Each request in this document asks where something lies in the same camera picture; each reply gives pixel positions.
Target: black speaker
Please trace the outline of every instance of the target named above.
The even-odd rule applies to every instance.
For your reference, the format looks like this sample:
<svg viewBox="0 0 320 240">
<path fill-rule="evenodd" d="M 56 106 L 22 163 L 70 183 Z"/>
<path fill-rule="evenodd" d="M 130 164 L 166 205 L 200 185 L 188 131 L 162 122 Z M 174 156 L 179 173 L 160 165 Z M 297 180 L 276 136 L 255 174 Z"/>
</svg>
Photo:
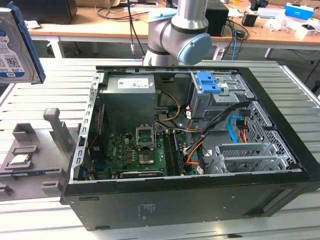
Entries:
<svg viewBox="0 0 320 240">
<path fill-rule="evenodd" d="M 6 7 L 12 0 L 0 0 L 0 7 Z M 20 8 L 23 19 L 38 23 L 70 24 L 77 13 L 76 0 L 14 0 Z"/>
<path fill-rule="evenodd" d="M 208 34 L 221 37 L 224 33 L 229 9 L 220 0 L 208 0 L 205 17 L 209 21 Z"/>
<path fill-rule="evenodd" d="M 245 12 L 241 23 L 245 27 L 253 27 L 255 25 L 257 17 L 258 17 L 258 15 L 256 15 L 256 14 L 249 14 L 249 13 Z"/>
</svg>

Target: hard drive label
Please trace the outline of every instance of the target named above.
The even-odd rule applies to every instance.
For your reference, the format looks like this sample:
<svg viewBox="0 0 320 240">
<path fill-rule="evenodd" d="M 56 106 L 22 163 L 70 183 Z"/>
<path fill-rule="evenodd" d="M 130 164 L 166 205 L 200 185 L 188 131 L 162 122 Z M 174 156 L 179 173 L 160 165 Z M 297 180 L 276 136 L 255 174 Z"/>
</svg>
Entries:
<svg viewBox="0 0 320 240">
<path fill-rule="evenodd" d="M 10 49 L 10 40 L 6 31 L 0 29 L 0 77 L 19 78 L 25 75 L 18 55 Z"/>
</svg>

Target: green circuit board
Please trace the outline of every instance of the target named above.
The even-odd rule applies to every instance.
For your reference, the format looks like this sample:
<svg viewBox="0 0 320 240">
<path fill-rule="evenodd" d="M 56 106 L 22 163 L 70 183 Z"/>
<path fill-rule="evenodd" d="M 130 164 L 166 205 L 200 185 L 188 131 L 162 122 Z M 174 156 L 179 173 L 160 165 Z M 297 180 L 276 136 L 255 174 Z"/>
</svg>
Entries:
<svg viewBox="0 0 320 240">
<path fill-rule="evenodd" d="M 165 133 L 158 132 L 155 136 L 155 148 L 137 149 L 136 133 L 112 133 L 108 138 L 107 157 L 104 161 L 92 162 L 92 174 L 96 180 L 118 178 L 123 172 L 163 172 L 168 176 L 164 146 Z M 139 142 L 151 140 L 147 134 L 139 136 Z M 184 133 L 176 135 L 179 150 L 182 152 L 187 145 Z"/>
</svg>

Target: yellow wire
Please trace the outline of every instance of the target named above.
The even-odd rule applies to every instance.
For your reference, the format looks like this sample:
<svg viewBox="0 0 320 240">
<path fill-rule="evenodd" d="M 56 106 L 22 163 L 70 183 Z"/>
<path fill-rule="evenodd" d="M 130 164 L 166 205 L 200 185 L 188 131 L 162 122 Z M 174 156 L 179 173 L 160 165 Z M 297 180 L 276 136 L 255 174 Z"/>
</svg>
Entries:
<svg viewBox="0 0 320 240">
<path fill-rule="evenodd" d="M 161 92 L 163 92 L 163 93 L 167 94 L 168 96 L 170 96 L 170 98 L 172 98 L 172 100 L 175 101 L 176 106 L 178 107 L 178 111 L 176 112 L 176 114 L 173 117 L 156 120 L 156 122 L 168 122 L 168 121 L 171 121 L 171 120 L 173 120 L 173 119 L 175 119 L 175 118 L 177 118 L 179 116 L 180 107 L 181 106 L 179 105 L 178 101 L 170 93 L 168 93 L 166 91 L 161 91 Z"/>
</svg>

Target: wooden desk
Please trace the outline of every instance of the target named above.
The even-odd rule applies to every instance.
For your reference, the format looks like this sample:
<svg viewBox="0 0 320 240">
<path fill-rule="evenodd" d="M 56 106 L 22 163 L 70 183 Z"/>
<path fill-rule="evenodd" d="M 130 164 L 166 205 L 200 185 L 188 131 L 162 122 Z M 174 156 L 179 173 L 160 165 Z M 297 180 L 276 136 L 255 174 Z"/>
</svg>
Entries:
<svg viewBox="0 0 320 240">
<path fill-rule="evenodd" d="M 248 0 L 242 0 L 239 3 L 230 3 L 228 8 L 236 8 L 244 12 L 250 5 Z M 269 8 L 282 8 L 281 6 L 269 5 Z M 110 14 L 109 17 L 119 18 L 127 16 L 127 12 Z M 148 14 L 141 15 L 139 19 L 133 22 L 136 33 L 142 43 L 148 42 Z M 234 22 L 241 24 L 241 18 L 233 18 Z M 254 27 L 246 27 L 250 36 L 242 43 L 243 47 L 249 48 L 270 48 L 270 49 L 297 49 L 297 50 L 320 50 L 320 35 L 306 36 L 299 39 L 295 32 L 289 29 L 289 32 L 269 31 L 265 27 L 266 20 L 257 18 Z M 103 19 L 97 15 L 93 7 L 79 7 L 77 16 L 70 25 L 42 24 L 41 29 L 29 31 L 32 39 L 46 40 L 51 42 L 53 52 L 56 58 L 63 58 L 63 51 L 60 45 L 61 41 L 72 42 L 104 42 L 104 43 L 130 43 L 130 25 L 128 22 L 116 22 Z M 222 37 L 213 37 L 213 45 L 217 46 L 214 60 L 220 60 L 221 56 L 232 40 L 232 33 L 229 27 L 226 27 Z"/>
<path fill-rule="evenodd" d="M 250 5 L 248 0 L 242 0 L 237 3 L 225 4 L 226 7 L 235 8 L 239 12 L 243 13 L 247 6 Z M 268 8 L 284 8 L 283 6 L 271 5 Z M 242 18 L 233 18 L 235 23 L 241 24 Z M 288 29 L 279 31 L 270 31 L 268 27 L 265 26 L 267 20 L 257 18 L 254 27 L 245 27 L 249 32 L 249 38 L 243 42 L 243 47 L 251 48 L 268 48 L 268 51 L 264 55 L 268 59 L 273 51 L 273 49 L 301 49 L 301 50 L 320 50 L 320 35 L 305 36 L 303 39 L 295 35 L 295 30 Z M 224 30 L 224 36 L 231 36 L 231 29 L 226 27 Z"/>
</svg>

